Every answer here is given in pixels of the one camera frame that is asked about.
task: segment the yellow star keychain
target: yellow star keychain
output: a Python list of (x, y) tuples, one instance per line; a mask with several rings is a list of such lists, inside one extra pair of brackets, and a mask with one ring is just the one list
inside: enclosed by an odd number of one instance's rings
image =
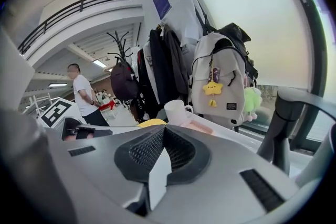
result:
[(223, 84), (216, 83), (214, 81), (214, 63), (213, 60), (211, 60), (211, 81), (203, 86), (203, 90), (205, 91), (206, 95), (212, 94), (212, 99), (209, 101), (208, 105), (212, 107), (217, 107), (216, 101), (214, 99), (215, 94), (221, 94), (222, 93), (222, 87)]

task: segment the black vent slot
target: black vent slot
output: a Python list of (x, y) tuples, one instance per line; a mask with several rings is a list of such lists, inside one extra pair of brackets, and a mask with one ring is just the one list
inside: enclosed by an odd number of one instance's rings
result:
[(86, 146), (82, 148), (77, 148), (75, 150), (69, 150), (68, 152), (70, 153), (71, 157), (78, 156), (81, 154), (85, 154), (91, 151), (95, 151), (96, 149), (93, 146)]
[(150, 172), (163, 151), (164, 129), (148, 136), (130, 149), (130, 156), (135, 163), (140, 164)]
[(127, 180), (147, 184), (149, 172), (164, 148), (172, 165), (167, 186), (195, 181), (210, 162), (209, 149), (201, 141), (184, 133), (192, 134), (196, 132), (194, 130), (157, 125), (134, 131), (135, 134), (137, 132), (142, 135), (120, 145), (114, 154), (114, 162)]
[(172, 172), (188, 164), (196, 154), (195, 146), (192, 143), (175, 134), (171, 130), (166, 130), (164, 136), (164, 146), (169, 154), (172, 164)]
[(240, 175), (267, 212), (271, 212), (285, 202), (254, 169), (243, 171)]

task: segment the hanging clothes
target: hanging clothes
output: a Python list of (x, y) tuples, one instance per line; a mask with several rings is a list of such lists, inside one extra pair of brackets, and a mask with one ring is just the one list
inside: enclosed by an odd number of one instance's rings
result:
[(195, 47), (203, 36), (203, 28), (199, 20), (205, 22), (202, 9), (197, 0), (179, 0), (162, 19), (160, 25), (168, 25), (181, 41), (182, 55), (188, 75), (191, 76), (191, 66), (194, 60)]
[(162, 109), (162, 106), (158, 105), (153, 89), (151, 87), (151, 83), (148, 79), (143, 49), (138, 52), (138, 72), (140, 91), (142, 92), (145, 99), (145, 111), (149, 115), (150, 119), (154, 119), (156, 118), (157, 113)]
[(157, 101), (158, 104), (160, 104), (159, 95), (157, 93), (158, 89), (156, 87), (156, 82), (155, 82), (155, 77), (154, 77), (152, 54), (151, 54), (151, 48), (149, 46), (149, 42), (147, 42), (143, 46), (143, 56), (144, 56), (144, 61), (145, 61), (145, 64), (146, 64), (148, 79), (150, 81), (153, 92), (155, 94), (156, 101)]
[(171, 52), (172, 68), (176, 89), (180, 98), (187, 103), (188, 100), (188, 74), (184, 64), (182, 51), (180, 48), (180, 41), (176, 33), (170, 29), (168, 25), (164, 28), (164, 42)]
[(179, 92), (174, 79), (172, 55), (169, 47), (160, 37), (160, 33), (160, 30), (151, 30), (150, 48), (159, 101), (160, 104), (166, 104), (177, 99)]

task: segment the green plush toy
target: green plush toy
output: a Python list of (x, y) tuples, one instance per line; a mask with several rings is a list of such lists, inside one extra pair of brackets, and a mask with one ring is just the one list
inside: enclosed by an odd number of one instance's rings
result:
[(257, 118), (257, 114), (255, 113), (256, 109), (260, 107), (263, 99), (261, 98), (261, 92), (257, 88), (245, 88), (245, 106), (244, 112), (246, 112), (246, 121), (252, 121)]

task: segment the gray jacket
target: gray jacket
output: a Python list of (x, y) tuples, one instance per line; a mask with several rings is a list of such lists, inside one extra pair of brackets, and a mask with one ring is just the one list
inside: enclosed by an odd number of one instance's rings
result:
[(182, 51), (176, 33), (168, 25), (164, 26), (164, 41), (172, 56), (173, 73), (177, 91), (181, 99), (186, 102), (188, 99), (188, 74), (183, 60)]

